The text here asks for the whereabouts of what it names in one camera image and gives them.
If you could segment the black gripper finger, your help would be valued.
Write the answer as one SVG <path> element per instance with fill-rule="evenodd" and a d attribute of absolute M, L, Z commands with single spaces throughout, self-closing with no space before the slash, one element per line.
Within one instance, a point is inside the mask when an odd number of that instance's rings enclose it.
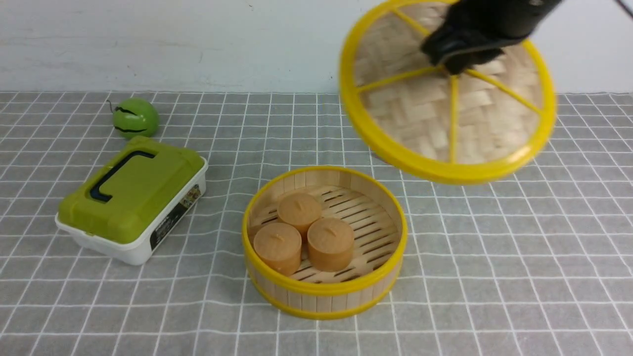
<path fill-rule="evenodd" d="M 460 75 L 466 70 L 487 64 L 504 54 L 501 48 L 480 50 L 477 52 L 454 55 L 444 62 L 444 67 L 450 75 Z"/>

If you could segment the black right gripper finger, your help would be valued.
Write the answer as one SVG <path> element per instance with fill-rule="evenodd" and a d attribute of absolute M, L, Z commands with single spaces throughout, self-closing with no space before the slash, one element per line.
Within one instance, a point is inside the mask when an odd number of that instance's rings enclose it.
<path fill-rule="evenodd" d="M 445 62 L 457 54 L 493 49 L 491 40 L 486 32 L 479 29 L 443 25 L 427 36 L 421 45 L 421 52 L 429 56 L 432 62 Z"/>

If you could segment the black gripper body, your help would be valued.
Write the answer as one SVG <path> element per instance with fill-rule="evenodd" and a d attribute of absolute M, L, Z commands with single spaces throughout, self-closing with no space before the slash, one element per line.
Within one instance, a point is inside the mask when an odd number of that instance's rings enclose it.
<path fill-rule="evenodd" d="M 508 39 L 532 34 L 560 0 L 459 0 L 450 6 L 445 24 Z"/>

